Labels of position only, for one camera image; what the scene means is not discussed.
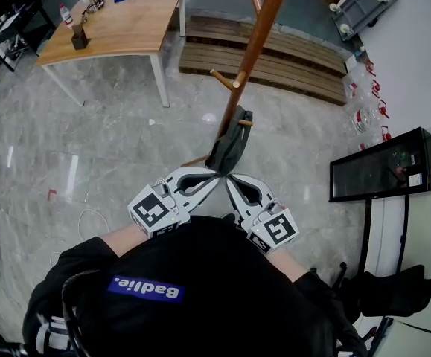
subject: display case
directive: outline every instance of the display case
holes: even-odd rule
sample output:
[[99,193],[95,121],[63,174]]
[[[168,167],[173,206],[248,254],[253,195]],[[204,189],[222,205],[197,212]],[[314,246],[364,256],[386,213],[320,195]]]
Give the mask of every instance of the display case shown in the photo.
[[431,134],[421,127],[331,162],[330,202],[431,191]]

